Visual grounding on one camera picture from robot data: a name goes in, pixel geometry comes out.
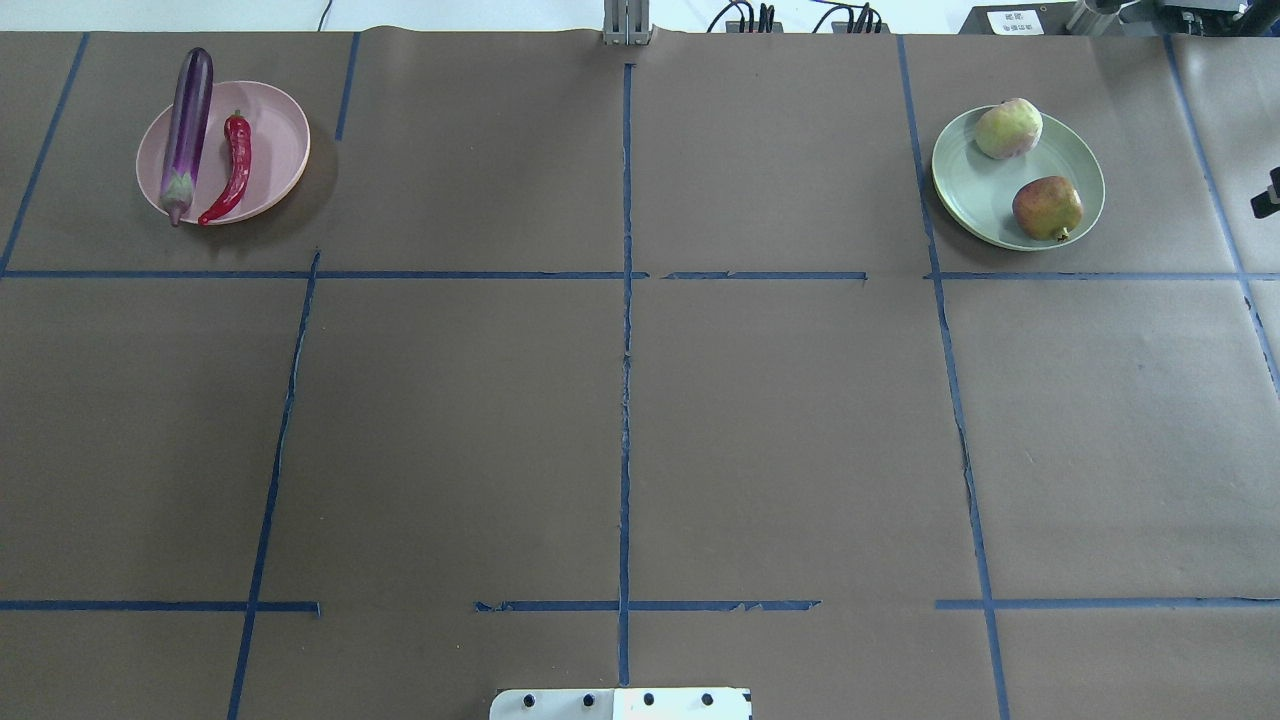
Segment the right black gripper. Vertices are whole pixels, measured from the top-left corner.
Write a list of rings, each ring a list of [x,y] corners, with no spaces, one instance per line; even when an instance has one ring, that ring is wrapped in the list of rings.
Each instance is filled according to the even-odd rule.
[[[1279,183],[1280,168],[1275,167],[1268,173],[1268,184],[1266,190],[1251,199],[1251,210],[1254,219],[1266,219],[1279,213]]]

